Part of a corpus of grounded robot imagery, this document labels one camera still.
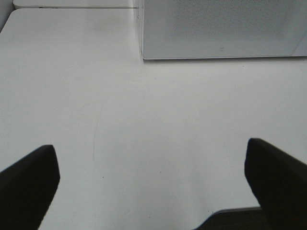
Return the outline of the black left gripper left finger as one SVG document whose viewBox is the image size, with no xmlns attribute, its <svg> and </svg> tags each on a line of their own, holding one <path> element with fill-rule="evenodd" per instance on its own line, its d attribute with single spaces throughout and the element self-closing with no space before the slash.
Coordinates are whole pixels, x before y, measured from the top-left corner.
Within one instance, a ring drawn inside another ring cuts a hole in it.
<svg viewBox="0 0 307 230">
<path fill-rule="evenodd" d="M 43 145 L 0 173 L 0 228 L 37 230 L 60 181 L 53 145 Z"/>
</svg>

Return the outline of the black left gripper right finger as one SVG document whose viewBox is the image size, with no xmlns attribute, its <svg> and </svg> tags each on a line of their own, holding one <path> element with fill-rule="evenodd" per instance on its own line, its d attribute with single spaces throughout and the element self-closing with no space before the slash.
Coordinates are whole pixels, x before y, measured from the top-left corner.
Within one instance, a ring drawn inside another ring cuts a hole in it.
<svg viewBox="0 0 307 230">
<path fill-rule="evenodd" d="M 248 141 L 244 173 L 274 230 L 307 228 L 307 166 L 260 138 Z"/>
</svg>

